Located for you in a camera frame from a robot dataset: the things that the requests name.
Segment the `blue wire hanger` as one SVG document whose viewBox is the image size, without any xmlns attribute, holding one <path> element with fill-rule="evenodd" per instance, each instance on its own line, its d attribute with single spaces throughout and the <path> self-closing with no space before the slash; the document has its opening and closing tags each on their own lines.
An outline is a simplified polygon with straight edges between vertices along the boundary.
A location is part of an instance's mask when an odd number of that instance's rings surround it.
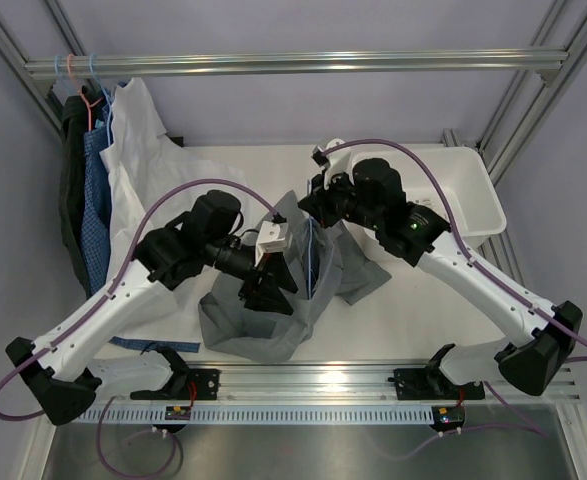
<svg viewBox="0 0 587 480">
<path fill-rule="evenodd" d="M 314 295 L 317 284 L 317 263 L 316 247 L 315 247 L 315 222 L 308 218 L 308 242 L 307 242 L 307 293 L 308 298 L 311 299 Z"/>
</svg>

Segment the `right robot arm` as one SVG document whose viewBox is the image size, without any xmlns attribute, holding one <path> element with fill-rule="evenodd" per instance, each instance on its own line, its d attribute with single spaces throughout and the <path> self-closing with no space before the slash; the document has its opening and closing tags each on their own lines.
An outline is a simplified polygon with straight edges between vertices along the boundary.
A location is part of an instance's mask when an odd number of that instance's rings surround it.
<svg viewBox="0 0 587 480">
<path fill-rule="evenodd" d="M 451 215 L 407 200 L 400 174 L 382 158 L 352 170 L 318 154 L 321 171 L 299 201 L 323 228 L 340 221 L 370 231 L 389 255 L 439 279 L 482 312 L 503 339 L 472 346 L 446 344 L 427 363 L 425 383 L 447 397 L 471 382 L 503 379 L 542 395 L 575 348 L 583 318 L 572 302 L 554 305 L 526 290 L 473 250 Z"/>
</svg>

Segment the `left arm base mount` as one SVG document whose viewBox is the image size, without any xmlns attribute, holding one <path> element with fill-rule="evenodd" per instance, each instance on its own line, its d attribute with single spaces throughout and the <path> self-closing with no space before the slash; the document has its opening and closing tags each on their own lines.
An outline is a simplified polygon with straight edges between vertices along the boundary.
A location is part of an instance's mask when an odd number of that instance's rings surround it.
<svg viewBox="0 0 587 480">
<path fill-rule="evenodd" d="M 151 353 L 159 355 L 169 367 L 170 376 L 155 389 L 142 389 L 130 393 L 129 398 L 136 401 L 204 400 L 218 398 L 220 371 L 213 368 L 194 368 L 189 366 L 177 351 L 169 346 L 156 345 L 141 353 L 145 360 Z"/>
</svg>

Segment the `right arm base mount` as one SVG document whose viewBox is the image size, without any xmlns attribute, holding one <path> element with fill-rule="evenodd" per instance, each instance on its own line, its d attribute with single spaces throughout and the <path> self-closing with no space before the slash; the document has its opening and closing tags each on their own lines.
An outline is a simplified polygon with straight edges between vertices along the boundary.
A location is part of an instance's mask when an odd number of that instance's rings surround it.
<svg viewBox="0 0 587 480">
<path fill-rule="evenodd" d="M 396 391 L 398 400 L 483 400 L 484 388 L 469 382 L 462 386 L 453 384 L 440 371 L 444 356 L 454 348 L 445 344 L 422 367 L 399 367 L 387 378 Z"/>
</svg>

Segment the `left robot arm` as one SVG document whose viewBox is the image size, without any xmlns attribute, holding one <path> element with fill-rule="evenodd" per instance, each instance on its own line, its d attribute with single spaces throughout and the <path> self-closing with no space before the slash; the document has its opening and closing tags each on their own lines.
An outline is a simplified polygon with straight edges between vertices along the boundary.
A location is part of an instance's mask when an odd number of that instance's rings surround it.
<svg viewBox="0 0 587 480">
<path fill-rule="evenodd" d="M 115 277 L 61 324 L 35 340 L 13 340 L 7 356 L 40 415 L 62 426 L 102 398 L 193 402 L 201 379 L 172 346 L 154 342 L 136 357 L 111 360 L 96 355 L 127 325 L 165 314 L 176 289 L 207 267 L 239 280 L 245 308 L 292 314 L 287 296 L 298 288 L 284 258 L 289 224 L 277 210 L 271 215 L 247 245 L 237 233 L 240 200 L 210 190 L 164 226 L 135 235 Z"/>
</svg>

